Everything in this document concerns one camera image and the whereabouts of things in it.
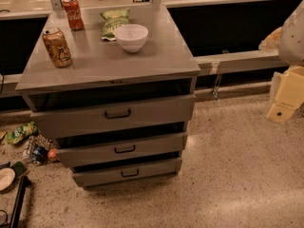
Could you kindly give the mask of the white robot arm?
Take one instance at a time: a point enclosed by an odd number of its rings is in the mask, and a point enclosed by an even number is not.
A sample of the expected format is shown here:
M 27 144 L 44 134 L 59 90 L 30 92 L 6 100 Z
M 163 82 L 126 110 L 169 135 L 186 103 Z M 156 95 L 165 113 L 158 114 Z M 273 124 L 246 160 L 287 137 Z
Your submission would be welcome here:
M 265 52 L 278 52 L 289 65 L 273 77 L 273 102 L 266 118 L 274 123 L 288 121 L 304 103 L 304 1 L 258 46 Z

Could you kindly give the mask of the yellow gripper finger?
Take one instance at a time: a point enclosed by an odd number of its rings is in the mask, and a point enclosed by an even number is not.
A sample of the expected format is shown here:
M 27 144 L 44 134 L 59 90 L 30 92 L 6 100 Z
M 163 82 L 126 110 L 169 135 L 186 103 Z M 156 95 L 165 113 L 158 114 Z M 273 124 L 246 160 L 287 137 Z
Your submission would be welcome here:
M 271 85 L 272 104 L 266 119 L 274 123 L 288 121 L 304 104 L 304 67 L 290 66 L 275 72 Z

